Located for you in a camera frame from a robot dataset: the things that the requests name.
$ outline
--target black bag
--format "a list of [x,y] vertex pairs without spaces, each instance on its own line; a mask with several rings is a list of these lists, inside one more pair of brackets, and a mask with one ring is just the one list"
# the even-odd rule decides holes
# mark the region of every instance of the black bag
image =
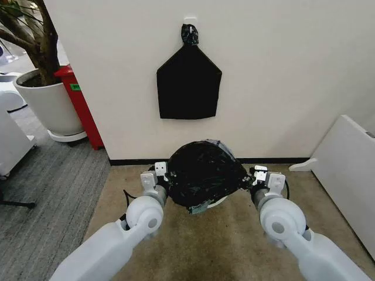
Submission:
[[168,195],[190,213],[200,213],[221,198],[248,187],[248,174],[219,140],[179,148],[168,160]]
[[183,25],[184,45],[157,71],[160,118],[202,119],[216,115],[221,71],[198,48],[198,31]]

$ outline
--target black tripod leg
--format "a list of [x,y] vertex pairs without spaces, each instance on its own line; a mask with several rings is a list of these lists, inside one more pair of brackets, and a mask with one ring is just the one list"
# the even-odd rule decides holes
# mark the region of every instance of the black tripod leg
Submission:
[[0,205],[21,206],[21,207],[27,207],[29,209],[32,209],[36,206],[36,204],[34,202],[24,203],[24,202],[4,201],[3,197],[4,197],[4,194],[0,190]]

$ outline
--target hanging black bag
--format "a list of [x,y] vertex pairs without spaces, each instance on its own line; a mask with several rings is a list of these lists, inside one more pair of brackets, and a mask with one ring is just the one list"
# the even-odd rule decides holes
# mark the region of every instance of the hanging black bag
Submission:
[[157,71],[160,118],[216,115],[221,70],[198,48],[198,31],[182,25],[183,46]]

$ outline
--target white robot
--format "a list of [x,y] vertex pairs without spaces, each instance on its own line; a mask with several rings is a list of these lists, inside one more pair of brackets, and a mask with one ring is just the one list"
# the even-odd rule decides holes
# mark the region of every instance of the white robot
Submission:
[[[165,162],[155,167],[155,171],[141,174],[143,196],[131,202],[126,218],[100,228],[60,264],[52,281],[110,280],[128,262],[135,246],[156,235],[167,198],[157,177],[164,176],[167,167]],[[302,210],[281,195],[283,174],[262,166],[253,171],[253,186],[261,183],[251,195],[260,224],[274,244],[286,247],[297,258],[306,280],[371,280],[329,238],[306,227]]]

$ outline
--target brown carpet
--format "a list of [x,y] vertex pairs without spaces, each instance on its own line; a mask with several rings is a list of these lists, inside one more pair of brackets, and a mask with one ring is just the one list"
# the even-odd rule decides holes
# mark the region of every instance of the brown carpet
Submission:
[[[373,261],[313,174],[291,173],[287,165],[268,167],[287,176],[291,199],[304,211],[308,225],[337,243],[374,279]],[[124,213],[122,189],[140,195],[139,174],[147,169],[148,166],[111,168],[86,237]],[[249,194],[237,191],[199,215],[189,215],[169,199],[158,235],[134,249],[132,258],[114,280],[248,281],[303,277],[287,250],[267,242]]]

